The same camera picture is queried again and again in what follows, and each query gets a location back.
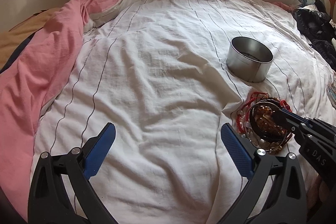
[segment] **pink duvet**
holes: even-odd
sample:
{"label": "pink duvet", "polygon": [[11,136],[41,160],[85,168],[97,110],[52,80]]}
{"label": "pink duvet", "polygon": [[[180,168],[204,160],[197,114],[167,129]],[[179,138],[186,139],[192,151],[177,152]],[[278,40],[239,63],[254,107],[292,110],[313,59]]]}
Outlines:
{"label": "pink duvet", "polygon": [[25,219],[41,108],[67,83],[83,44],[84,30],[94,25],[90,15],[106,14],[120,2],[71,0],[0,74],[0,186]]}

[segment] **metal tin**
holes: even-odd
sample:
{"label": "metal tin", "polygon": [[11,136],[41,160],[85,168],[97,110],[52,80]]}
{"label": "metal tin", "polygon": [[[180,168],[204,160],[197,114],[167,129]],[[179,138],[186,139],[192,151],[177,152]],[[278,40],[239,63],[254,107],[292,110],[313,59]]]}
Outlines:
{"label": "metal tin", "polygon": [[265,80],[273,54],[264,44],[249,37],[231,40],[226,65],[237,77],[251,83]]}

